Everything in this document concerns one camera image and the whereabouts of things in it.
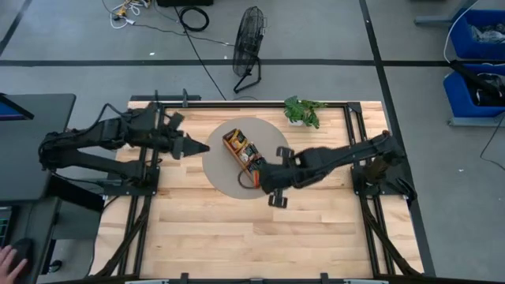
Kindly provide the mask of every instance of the fan stand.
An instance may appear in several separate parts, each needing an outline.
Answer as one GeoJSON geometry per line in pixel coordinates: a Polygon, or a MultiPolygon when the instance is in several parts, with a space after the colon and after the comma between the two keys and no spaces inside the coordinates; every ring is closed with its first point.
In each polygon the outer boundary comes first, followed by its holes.
{"type": "Polygon", "coordinates": [[[247,86],[244,86],[242,88],[239,88],[238,86],[240,86],[240,84],[242,84],[242,81],[244,81],[244,79],[247,77],[247,76],[251,76],[252,74],[250,72],[246,73],[244,76],[242,76],[242,78],[238,81],[238,83],[235,85],[235,88],[234,88],[234,92],[235,94],[238,94],[240,91],[246,89],[246,88],[249,88],[249,87],[252,87],[254,86],[255,84],[258,84],[260,83],[261,81],[261,60],[259,57],[257,56],[254,56],[254,59],[255,59],[255,64],[258,63],[258,80],[256,80],[256,82],[252,82],[251,84],[248,84],[247,86]]]}

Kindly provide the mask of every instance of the round gray mat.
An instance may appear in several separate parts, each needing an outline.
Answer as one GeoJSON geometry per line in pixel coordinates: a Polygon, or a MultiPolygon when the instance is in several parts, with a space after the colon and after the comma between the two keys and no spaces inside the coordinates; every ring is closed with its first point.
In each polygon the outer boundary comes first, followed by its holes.
{"type": "MultiPolygon", "coordinates": [[[[278,146],[288,147],[287,140],[275,126],[259,118],[229,120],[208,137],[206,144],[211,150],[204,154],[202,163],[212,185],[229,197],[243,200],[260,198],[265,195],[263,190],[244,189],[238,184],[241,167],[223,143],[223,135],[232,129],[240,129],[269,163],[282,163],[282,158],[275,156],[275,151],[278,146]]],[[[241,181],[246,186],[253,186],[246,174],[241,176],[241,181]]]]}

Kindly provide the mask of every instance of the blue plastic crate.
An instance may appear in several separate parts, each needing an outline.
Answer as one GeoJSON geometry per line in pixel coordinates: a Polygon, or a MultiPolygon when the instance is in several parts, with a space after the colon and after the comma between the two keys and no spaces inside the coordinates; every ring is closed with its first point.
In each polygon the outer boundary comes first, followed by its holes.
{"type": "MultiPolygon", "coordinates": [[[[505,76],[504,66],[465,65],[475,73],[493,73],[505,76]]],[[[456,118],[493,118],[505,111],[505,106],[476,106],[472,102],[466,82],[459,73],[453,72],[443,81],[445,92],[456,118]]]]}
{"type": "Polygon", "coordinates": [[[476,27],[505,24],[505,11],[470,10],[456,23],[451,40],[460,58],[505,59],[505,43],[479,43],[472,37],[469,24],[476,27]]]}

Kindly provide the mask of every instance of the green plant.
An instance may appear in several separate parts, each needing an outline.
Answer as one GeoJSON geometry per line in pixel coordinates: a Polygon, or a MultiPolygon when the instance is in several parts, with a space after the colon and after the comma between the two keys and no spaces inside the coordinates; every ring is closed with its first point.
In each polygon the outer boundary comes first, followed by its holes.
{"type": "Polygon", "coordinates": [[[319,118],[314,110],[326,107],[325,103],[313,102],[303,99],[298,100],[297,96],[292,96],[284,101],[284,114],[291,121],[303,121],[305,125],[319,129],[319,118]]]}

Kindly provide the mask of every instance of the wooden tabletop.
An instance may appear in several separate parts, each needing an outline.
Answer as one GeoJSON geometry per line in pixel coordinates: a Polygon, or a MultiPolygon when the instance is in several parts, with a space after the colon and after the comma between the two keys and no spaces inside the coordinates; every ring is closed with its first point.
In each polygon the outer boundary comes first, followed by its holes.
{"type": "MultiPolygon", "coordinates": [[[[130,102],[129,107],[146,105],[130,102]]],[[[381,102],[361,102],[361,106],[368,137],[387,129],[381,102]]],[[[201,142],[228,119],[255,117],[279,128],[295,151],[349,144],[343,110],[338,108],[317,112],[320,129],[289,126],[282,108],[176,111],[185,115],[181,129],[201,142]]],[[[138,155],[139,149],[124,148],[117,159],[128,161],[138,155]]],[[[330,278],[372,277],[350,166],[339,167],[306,189],[287,190],[289,206],[278,209],[267,205],[266,196],[235,200],[212,188],[202,169],[201,155],[179,161],[169,155],[161,158],[159,191],[152,201],[141,278],[179,278],[182,272],[188,272],[190,278],[319,278],[321,272],[330,278]]],[[[413,268],[422,271],[406,202],[400,196],[382,196],[381,200],[391,241],[413,268]]],[[[121,243],[129,202],[130,197],[123,196],[103,213],[92,273],[103,267],[121,243]]],[[[381,272],[386,273],[377,240],[376,246],[381,272]]],[[[133,265],[134,249],[135,243],[127,271],[133,265]]]]}

